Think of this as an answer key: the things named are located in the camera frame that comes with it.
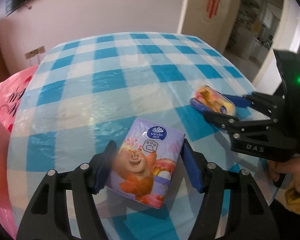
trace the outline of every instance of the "blue and white tablecloth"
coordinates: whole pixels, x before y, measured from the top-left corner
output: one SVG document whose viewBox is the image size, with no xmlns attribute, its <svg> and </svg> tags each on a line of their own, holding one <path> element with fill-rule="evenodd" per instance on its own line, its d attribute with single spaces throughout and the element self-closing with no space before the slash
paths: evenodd
<svg viewBox="0 0 300 240">
<path fill-rule="evenodd" d="M 223 169 L 249 169 L 270 203 L 276 189 L 267 179 L 266 162 L 232 152 L 228 136 L 189 106 L 193 91 L 204 84 L 230 95 L 254 90 L 227 59 L 193 36 L 116 33 L 50 50 L 21 100 L 10 140 L 8 185 L 17 224 L 48 170 L 73 170 L 103 152 L 111 139 L 120 146 L 136 117 L 185 132 L 196 151 Z M 263 117 L 240 108 L 237 116 Z M 71 192 L 67 197 L 71 229 L 79 236 Z M 184 240 L 202 198 L 179 160 L 159 210 L 108 188 L 94 200 L 110 239 Z M 219 233 L 228 204 L 226 191 Z"/>
</svg>

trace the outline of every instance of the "door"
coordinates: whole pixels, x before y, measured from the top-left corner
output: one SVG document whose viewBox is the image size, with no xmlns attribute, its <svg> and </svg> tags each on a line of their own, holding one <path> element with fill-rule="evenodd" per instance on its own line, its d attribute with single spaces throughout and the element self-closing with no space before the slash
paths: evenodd
<svg viewBox="0 0 300 240">
<path fill-rule="evenodd" d="M 228 43 L 241 0 L 183 0 L 178 33 L 197 36 L 220 53 Z"/>
</svg>

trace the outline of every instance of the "floor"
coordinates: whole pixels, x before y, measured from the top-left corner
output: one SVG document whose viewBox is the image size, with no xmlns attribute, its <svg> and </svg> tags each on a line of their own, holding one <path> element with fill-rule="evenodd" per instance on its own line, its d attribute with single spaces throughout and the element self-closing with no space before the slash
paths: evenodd
<svg viewBox="0 0 300 240">
<path fill-rule="evenodd" d="M 223 56 L 226 57 L 233 65 L 235 65 L 250 82 L 254 80 L 260 70 L 260 66 L 251 60 L 240 58 L 229 50 L 226 50 L 223 53 Z"/>
</svg>

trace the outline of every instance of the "silver rivet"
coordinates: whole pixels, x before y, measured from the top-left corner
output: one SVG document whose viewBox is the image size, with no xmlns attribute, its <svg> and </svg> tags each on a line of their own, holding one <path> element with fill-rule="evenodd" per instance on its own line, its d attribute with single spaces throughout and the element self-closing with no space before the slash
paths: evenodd
<svg viewBox="0 0 300 240">
<path fill-rule="evenodd" d="M 211 169 L 211 170 L 215 169 L 216 166 L 217 166 L 217 165 L 216 165 L 215 163 L 208 163 L 208 164 L 207 164 L 207 167 L 208 167 L 209 169 Z"/>
<path fill-rule="evenodd" d="M 55 170 L 49 170 L 48 171 L 48 176 L 53 176 L 54 174 L 56 174 Z"/>
<path fill-rule="evenodd" d="M 82 170 L 86 170 L 87 168 L 89 168 L 89 164 L 87 164 L 87 163 L 82 163 L 80 165 L 80 169 L 82 169 Z"/>
<path fill-rule="evenodd" d="M 243 175 L 249 175 L 249 174 L 250 174 L 250 172 L 249 172 L 247 169 L 242 169 L 242 170 L 241 170 L 241 173 L 242 173 Z"/>
</svg>

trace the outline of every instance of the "yellow sleeve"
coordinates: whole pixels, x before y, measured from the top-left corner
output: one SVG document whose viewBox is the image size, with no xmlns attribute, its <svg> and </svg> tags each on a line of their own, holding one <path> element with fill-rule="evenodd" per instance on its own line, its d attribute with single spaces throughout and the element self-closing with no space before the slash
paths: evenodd
<svg viewBox="0 0 300 240">
<path fill-rule="evenodd" d="M 285 199 L 288 209 L 300 215 L 300 194 L 296 192 L 294 185 L 291 183 L 285 192 Z"/>
</svg>

